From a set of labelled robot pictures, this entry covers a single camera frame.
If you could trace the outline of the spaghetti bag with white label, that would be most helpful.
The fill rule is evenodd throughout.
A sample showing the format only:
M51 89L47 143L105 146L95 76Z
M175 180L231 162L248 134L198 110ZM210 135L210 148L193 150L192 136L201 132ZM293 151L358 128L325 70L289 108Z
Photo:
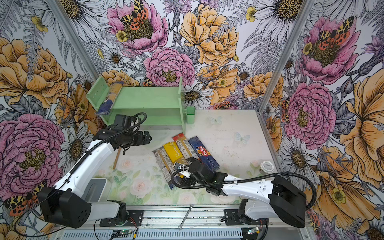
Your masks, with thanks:
M161 172L163 173L163 176L165 177L169 188L172 190L174 188L174 184L172 183L172 175L176 171L174 168L174 164L172 163L164 147L160 147L154 150L153 153L156 157L156 162L159 168L161 169Z

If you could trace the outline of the spaghetti bag with blue end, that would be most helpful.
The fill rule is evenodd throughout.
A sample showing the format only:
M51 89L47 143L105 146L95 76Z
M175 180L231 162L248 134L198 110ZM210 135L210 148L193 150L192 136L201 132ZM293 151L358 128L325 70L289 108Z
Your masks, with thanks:
M97 111L97 115L103 116L103 115L109 115L111 113L113 105L123 85L124 85L123 82L114 82L111 84L105 100L102 102L99 110Z

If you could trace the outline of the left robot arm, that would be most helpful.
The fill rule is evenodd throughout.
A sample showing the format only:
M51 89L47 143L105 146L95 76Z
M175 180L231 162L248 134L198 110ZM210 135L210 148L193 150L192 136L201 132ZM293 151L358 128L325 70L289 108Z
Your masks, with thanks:
M43 218L48 223L78 229L86 222L109 219L123 224L128 220L126 204L119 201L87 202L82 198L89 182L104 160L115 150L148 145L152 137L140 131L146 113L118 115L113 125L101 129L77 163L53 187L38 193Z

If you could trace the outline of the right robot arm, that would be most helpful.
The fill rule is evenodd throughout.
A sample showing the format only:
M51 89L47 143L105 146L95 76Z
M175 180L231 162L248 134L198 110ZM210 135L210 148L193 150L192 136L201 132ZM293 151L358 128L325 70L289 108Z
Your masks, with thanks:
M204 189L214 196L242 198L238 216L246 225L259 219L279 218L292 227L304 228L306 211L313 203L287 177L309 181L305 176L287 172L240 179L212 172L197 159L187 165L175 163L171 181L184 190Z

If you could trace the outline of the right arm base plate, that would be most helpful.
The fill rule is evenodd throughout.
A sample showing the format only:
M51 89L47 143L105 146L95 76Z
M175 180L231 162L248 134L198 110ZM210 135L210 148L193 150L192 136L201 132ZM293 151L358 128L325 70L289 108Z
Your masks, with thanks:
M238 209L225 209L224 217L221 218L221 222L225 222L226 226L238 226L238 225L265 225L266 219L252 220L245 214L240 214Z

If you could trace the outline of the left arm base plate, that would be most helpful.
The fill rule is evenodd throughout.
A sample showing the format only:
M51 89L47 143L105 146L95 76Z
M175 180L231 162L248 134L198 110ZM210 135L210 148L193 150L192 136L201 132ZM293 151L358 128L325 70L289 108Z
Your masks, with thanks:
M100 227L140 227L144 211L143 210L127 210L126 214L113 219L102 219L99 223Z

